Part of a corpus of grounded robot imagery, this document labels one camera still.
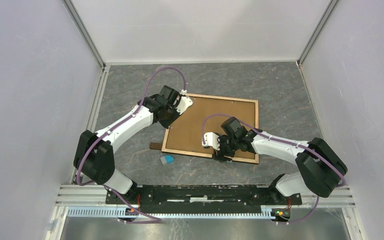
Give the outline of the small brown wooden block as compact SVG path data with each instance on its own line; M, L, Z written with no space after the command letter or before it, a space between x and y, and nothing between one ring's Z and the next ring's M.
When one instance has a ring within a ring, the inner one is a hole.
M157 143L157 142L151 142L149 144L149 149L151 150L158 150L158 151L161 151L163 148L163 144L162 143Z

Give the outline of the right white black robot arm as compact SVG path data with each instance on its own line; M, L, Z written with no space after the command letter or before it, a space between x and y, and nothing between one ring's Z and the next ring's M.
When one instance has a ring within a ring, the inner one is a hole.
M292 140L269 134L229 116L221 124L223 134L202 132L204 148L212 148L214 160L228 162L237 151L274 157L298 168L290 174L281 174L272 182L269 199L282 204L290 196L311 192L328 198L333 190L346 184L348 168L325 140Z

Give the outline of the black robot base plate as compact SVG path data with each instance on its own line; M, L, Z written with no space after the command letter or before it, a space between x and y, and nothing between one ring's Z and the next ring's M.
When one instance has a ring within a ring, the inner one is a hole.
M118 197L106 188L106 204L127 201L146 214L256 214L262 206L300 206L299 193L283 196L267 185L142 185Z

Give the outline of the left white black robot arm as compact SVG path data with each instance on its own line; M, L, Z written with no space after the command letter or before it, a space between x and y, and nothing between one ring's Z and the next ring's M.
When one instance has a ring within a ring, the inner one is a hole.
M73 165L92 182L118 192L125 204L137 198L136 183L115 167L115 152L140 130L159 123L167 129L193 100L186 91L165 85L158 94L146 96L125 116L96 132L84 131L78 141Z

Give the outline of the black picture frame with photo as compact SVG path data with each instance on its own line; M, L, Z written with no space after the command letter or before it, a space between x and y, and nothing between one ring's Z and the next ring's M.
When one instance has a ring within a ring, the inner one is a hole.
M210 159L214 150L202 146L203 133L224 135L221 125L231 116L259 127L258 100L193 93L188 96L193 104L165 131L163 153Z

